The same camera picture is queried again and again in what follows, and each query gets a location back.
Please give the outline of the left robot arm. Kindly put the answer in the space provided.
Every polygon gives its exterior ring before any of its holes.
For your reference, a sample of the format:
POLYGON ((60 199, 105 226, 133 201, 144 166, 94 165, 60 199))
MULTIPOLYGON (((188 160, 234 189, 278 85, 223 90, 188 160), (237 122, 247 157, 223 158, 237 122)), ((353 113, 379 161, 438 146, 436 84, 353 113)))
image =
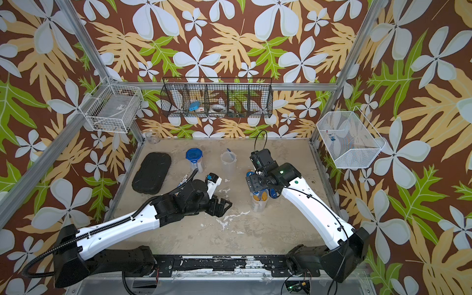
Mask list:
POLYGON ((22 270, 29 279, 53 277, 56 288, 72 286, 100 273, 147 275, 156 260, 150 247, 114 250, 111 247, 137 234, 153 231, 204 212, 218 218, 232 202, 215 195, 221 178, 210 173, 204 180, 190 177, 172 191, 150 197, 136 211, 97 226, 77 229, 70 224, 59 233, 56 244, 32 259, 22 270))

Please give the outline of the blue lid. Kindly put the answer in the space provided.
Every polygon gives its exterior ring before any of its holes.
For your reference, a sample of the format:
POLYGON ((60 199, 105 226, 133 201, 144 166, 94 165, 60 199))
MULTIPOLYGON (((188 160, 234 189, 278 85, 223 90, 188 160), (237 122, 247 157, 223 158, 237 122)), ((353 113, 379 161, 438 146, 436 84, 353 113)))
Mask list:
POLYGON ((186 151, 186 159, 191 163, 198 163, 200 159, 203 157, 203 152, 199 148, 190 148, 186 151))
POLYGON ((280 194, 275 189, 268 189, 269 197, 271 199, 278 199, 280 194))

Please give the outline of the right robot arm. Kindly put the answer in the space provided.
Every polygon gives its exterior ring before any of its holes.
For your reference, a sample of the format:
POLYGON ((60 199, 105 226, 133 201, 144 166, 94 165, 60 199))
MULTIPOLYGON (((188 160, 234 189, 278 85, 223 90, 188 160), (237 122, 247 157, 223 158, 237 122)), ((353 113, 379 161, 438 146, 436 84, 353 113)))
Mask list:
POLYGON ((343 220, 309 186, 292 164, 279 165, 267 148, 250 155, 254 172, 246 177, 251 193, 273 190, 290 201, 320 234, 323 246, 298 245, 285 256, 290 274, 317 275, 324 271, 333 282, 342 283, 362 263, 370 234, 343 220))

